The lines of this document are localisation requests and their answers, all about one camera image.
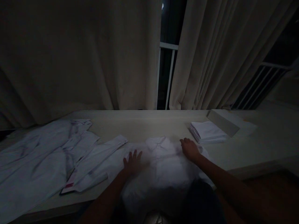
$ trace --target metal railing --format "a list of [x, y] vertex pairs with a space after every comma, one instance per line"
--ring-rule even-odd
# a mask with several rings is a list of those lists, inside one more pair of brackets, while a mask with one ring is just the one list
[[232, 109], [250, 110], [264, 97], [291, 67], [262, 62], [252, 80], [240, 94]]
[[172, 50], [172, 54], [171, 54], [171, 64], [170, 64], [170, 72], [169, 72], [169, 79], [168, 79], [168, 87], [167, 87], [167, 95], [166, 95], [166, 104], [165, 104], [165, 110], [167, 110], [167, 105], [168, 105], [168, 101], [169, 101], [170, 84], [171, 84], [171, 78], [172, 78], [172, 70], [173, 70], [174, 54], [175, 54], [175, 51], [178, 50], [178, 45], [167, 44], [167, 43], [164, 43], [164, 42], [160, 42], [159, 60], [158, 60], [158, 77], [157, 77], [157, 97], [158, 97], [158, 87], [159, 87], [159, 74], [160, 74], [161, 48], [165, 48], [165, 49], [170, 49], [170, 50]]

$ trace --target person's left hand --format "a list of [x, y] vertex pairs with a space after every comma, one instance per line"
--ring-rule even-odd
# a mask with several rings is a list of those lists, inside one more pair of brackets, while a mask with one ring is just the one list
[[141, 170], [143, 170], [148, 164], [141, 164], [142, 151], [137, 156], [137, 150], [134, 151], [134, 154], [132, 156], [132, 152], [129, 153], [129, 160], [127, 161], [126, 158], [124, 158], [124, 169], [123, 172], [127, 177], [130, 177], [132, 175], [137, 174]]

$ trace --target person's right hand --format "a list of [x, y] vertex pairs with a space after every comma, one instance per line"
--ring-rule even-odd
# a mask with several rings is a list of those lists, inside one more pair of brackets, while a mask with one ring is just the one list
[[202, 155], [199, 153], [198, 148], [194, 141], [184, 138], [180, 139], [183, 153], [189, 159], [191, 162], [196, 163], [198, 158], [200, 158]]

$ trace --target curtain fold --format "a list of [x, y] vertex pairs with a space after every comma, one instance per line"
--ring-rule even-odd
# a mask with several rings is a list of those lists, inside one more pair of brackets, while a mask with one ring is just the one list
[[297, 7], [292, 0], [188, 0], [169, 108], [233, 104]]
[[160, 0], [4, 1], [0, 11], [0, 112], [14, 127], [156, 108]]

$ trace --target cardboard box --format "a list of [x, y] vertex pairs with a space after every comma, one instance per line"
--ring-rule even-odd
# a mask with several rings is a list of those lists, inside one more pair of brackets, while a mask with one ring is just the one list
[[230, 137], [248, 136], [255, 131], [256, 125], [238, 117], [227, 110], [211, 110], [207, 118]]

